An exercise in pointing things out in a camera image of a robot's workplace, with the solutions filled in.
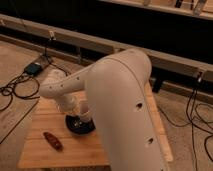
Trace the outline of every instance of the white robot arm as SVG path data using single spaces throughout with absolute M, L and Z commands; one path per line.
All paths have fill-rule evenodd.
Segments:
M 166 171 L 144 93 L 150 73 L 146 54 L 129 49 L 104 57 L 71 76 L 47 79 L 40 95 L 60 99 L 84 89 L 112 170 Z

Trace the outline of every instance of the wooden tabletop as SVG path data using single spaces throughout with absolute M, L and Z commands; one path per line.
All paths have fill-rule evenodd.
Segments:
M 155 100 L 147 84 L 146 97 L 155 129 L 166 161 L 173 156 L 168 139 L 158 113 Z M 78 100 L 85 100 L 84 92 L 73 93 Z M 62 142 L 64 150 L 57 152 L 44 139 L 43 132 L 51 132 Z M 65 125 L 65 115 L 61 114 L 55 101 L 41 98 L 29 130 L 19 168 L 88 167 L 109 165 L 101 141 L 96 131 L 84 136 L 71 133 Z

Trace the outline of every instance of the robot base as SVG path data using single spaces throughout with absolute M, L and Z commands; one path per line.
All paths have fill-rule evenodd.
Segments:
M 95 129 L 92 119 L 89 122 L 82 122 L 78 116 L 66 115 L 67 128 L 75 134 L 88 134 Z

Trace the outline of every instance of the metal rail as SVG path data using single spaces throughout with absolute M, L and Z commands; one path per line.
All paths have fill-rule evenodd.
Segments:
M 102 52 L 105 54 L 112 54 L 123 49 L 139 48 L 142 49 L 150 57 L 152 65 L 154 67 L 192 77 L 195 77 L 198 71 L 203 71 L 205 72 L 203 75 L 203 80 L 213 82 L 213 65 L 208 63 L 186 59 L 168 53 L 90 36 L 87 34 L 65 30 L 32 21 L 21 21 L 18 18 L 2 14 L 0 14 L 0 25 L 2 27 L 22 32 L 26 32 L 27 27 L 27 33 L 44 38 L 50 38 L 50 36 L 54 33 L 56 40 L 59 42 L 71 44 L 77 47 L 82 47 L 97 52 Z

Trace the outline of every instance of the red object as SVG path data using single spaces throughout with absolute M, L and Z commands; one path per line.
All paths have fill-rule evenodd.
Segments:
M 44 132 L 43 133 L 45 139 L 47 140 L 47 142 L 57 151 L 62 151 L 63 150 L 63 145 L 61 144 L 61 142 L 58 140 L 58 138 L 56 138 L 56 136 L 54 136 L 53 134 L 49 133 L 49 132 Z

